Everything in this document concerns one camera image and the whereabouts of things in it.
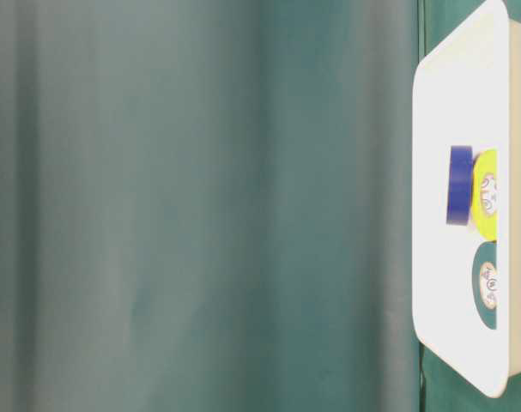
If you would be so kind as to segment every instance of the yellow tape roll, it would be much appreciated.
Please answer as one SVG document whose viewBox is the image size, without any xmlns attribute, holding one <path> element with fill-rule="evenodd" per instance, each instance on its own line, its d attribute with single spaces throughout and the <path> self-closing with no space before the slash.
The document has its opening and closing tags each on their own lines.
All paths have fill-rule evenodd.
<svg viewBox="0 0 521 412">
<path fill-rule="evenodd" d="M 472 215 L 477 230 L 490 241 L 497 239 L 497 151 L 480 154 L 474 165 Z"/>
</svg>

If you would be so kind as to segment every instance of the green backdrop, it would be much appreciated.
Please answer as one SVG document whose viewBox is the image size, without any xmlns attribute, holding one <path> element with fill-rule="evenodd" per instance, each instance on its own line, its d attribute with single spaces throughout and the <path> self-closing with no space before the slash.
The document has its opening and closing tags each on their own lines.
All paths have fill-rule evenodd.
<svg viewBox="0 0 521 412">
<path fill-rule="evenodd" d="M 419 51 L 429 53 L 453 28 L 463 21 L 481 0 L 420 0 Z M 510 17 L 521 21 L 521 0 L 506 2 Z M 510 379 L 505 394 L 490 399 L 455 373 L 428 349 L 422 356 L 422 410 L 427 412 L 513 411 L 521 412 L 521 373 Z"/>
<path fill-rule="evenodd" d="M 412 74 L 479 3 L 0 0 L 0 411 L 417 410 Z"/>
</svg>

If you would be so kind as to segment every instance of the dark green tape roll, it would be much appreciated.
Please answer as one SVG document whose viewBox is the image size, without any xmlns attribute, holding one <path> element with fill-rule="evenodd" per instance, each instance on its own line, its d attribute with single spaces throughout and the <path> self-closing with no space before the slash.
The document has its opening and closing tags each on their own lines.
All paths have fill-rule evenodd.
<svg viewBox="0 0 521 412">
<path fill-rule="evenodd" d="M 490 329 L 497 327 L 497 245 L 485 242 L 477 248 L 472 266 L 472 291 L 477 312 Z"/>
</svg>

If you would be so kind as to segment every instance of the white tray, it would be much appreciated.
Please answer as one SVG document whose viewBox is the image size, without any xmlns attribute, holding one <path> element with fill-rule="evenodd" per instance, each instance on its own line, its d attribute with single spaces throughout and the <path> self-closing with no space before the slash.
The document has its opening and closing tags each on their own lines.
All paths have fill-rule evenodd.
<svg viewBox="0 0 521 412">
<path fill-rule="evenodd" d="M 480 319 L 470 217 L 445 224 L 452 145 L 497 149 L 497 328 Z M 521 372 L 521 24 L 487 0 L 419 64 L 413 86 L 413 320 L 421 342 L 489 397 Z"/>
</svg>

